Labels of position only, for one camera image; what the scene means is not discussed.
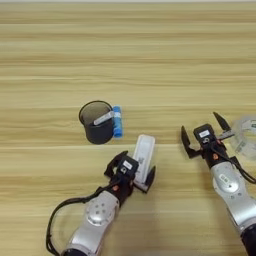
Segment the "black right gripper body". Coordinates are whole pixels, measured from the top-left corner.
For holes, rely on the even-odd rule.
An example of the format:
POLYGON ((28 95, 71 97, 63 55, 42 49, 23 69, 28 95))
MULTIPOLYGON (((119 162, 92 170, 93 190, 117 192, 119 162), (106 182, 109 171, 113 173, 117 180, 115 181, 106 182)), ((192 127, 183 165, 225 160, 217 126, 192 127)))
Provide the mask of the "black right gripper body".
POLYGON ((229 162, 225 145, 220 140, 204 139, 201 143, 201 157, 206 161, 209 168, 223 162, 229 162))

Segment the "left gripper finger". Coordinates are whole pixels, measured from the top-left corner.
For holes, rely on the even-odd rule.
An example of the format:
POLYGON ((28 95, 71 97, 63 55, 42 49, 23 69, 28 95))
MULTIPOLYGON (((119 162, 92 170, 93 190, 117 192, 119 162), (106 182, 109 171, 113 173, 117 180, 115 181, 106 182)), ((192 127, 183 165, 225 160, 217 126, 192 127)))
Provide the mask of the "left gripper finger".
POLYGON ((138 181, 135 181, 134 186, 140 191, 142 191, 143 193, 147 193, 154 182, 155 172, 156 172, 156 167, 153 166, 149 174, 147 175, 146 181, 144 183, 139 183, 138 181))
POLYGON ((114 175, 114 168, 118 166, 121 159, 127 154, 127 151, 123 151, 117 154, 107 165, 104 175, 107 177, 112 177, 114 175))

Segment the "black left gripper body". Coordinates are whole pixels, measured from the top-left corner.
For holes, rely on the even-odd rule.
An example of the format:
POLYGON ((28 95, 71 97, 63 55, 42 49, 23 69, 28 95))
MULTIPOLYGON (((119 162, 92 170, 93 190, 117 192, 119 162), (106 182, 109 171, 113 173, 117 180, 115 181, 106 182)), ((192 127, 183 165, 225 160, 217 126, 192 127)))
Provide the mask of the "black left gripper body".
POLYGON ((110 188, 108 191, 114 195, 119 205, 122 206, 126 199, 133 193, 135 176, 114 175, 110 179, 110 188))

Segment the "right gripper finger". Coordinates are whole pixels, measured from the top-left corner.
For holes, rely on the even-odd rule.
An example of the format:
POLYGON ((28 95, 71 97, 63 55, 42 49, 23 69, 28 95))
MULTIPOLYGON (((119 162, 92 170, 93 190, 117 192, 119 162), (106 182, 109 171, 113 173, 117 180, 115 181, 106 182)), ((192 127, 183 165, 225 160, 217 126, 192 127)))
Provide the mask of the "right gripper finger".
POLYGON ((190 140, 184 126, 181 127, 181 140, 190 159, 201 155, 200 150, 195 150, 190 147, 190 140))
POLYGON ((224 139, 232 137, 234 135, 234 132, 232 131, 228 122, 217 112, 214 112, 214 116, 222 129, 222 133, 220 135, 218 135, 217 138, 219 140, 224 140, 224 139))

